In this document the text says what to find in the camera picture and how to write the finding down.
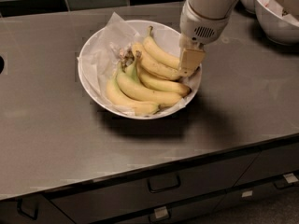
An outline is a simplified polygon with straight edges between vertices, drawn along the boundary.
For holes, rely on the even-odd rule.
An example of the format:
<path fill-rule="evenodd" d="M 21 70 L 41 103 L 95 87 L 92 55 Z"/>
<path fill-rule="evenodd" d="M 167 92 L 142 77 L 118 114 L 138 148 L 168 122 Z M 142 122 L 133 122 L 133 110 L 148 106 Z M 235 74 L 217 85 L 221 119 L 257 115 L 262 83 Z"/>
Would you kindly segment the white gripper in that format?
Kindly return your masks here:
<path fill-rule="evenodd" d="M 178 72 L 181 76 L 191 76 L 204 60 L 204 45 L 216 41 L 228 24 L 229 19 L 211 20 L 196 14 L 185 2 L 180 15 Z"/>

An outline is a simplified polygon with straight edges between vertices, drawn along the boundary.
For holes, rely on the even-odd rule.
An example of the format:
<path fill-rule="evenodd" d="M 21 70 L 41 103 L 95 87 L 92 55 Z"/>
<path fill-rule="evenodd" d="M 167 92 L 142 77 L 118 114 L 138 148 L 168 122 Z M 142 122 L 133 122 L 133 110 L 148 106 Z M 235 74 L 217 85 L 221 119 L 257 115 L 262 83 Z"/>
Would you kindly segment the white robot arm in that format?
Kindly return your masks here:
<path fill-rule="evenodd" d="M 230 20 L 239 0 L 186 0 L 180 15 L 180 57 L 178 71 L 191 76 L 205 58 L 203 46 L 216 41 Z M 276 0 L 294 17 L 299 0 Z"/>

